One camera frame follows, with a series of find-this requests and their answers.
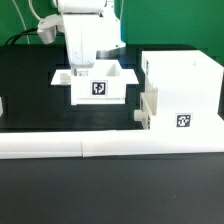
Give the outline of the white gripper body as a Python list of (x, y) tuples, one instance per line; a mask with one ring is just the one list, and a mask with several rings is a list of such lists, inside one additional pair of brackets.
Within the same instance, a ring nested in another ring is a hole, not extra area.
[(63, 14), (64, 33), (72, 69), (94, 66), (97, 51), (97, 14)]

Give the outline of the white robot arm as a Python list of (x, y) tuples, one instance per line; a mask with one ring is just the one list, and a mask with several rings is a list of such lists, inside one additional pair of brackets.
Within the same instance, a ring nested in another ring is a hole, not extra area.
[(72, 75), (87, 75), (96, 58), (122, 51), (114, 0), (53, 0), (62, 18)]

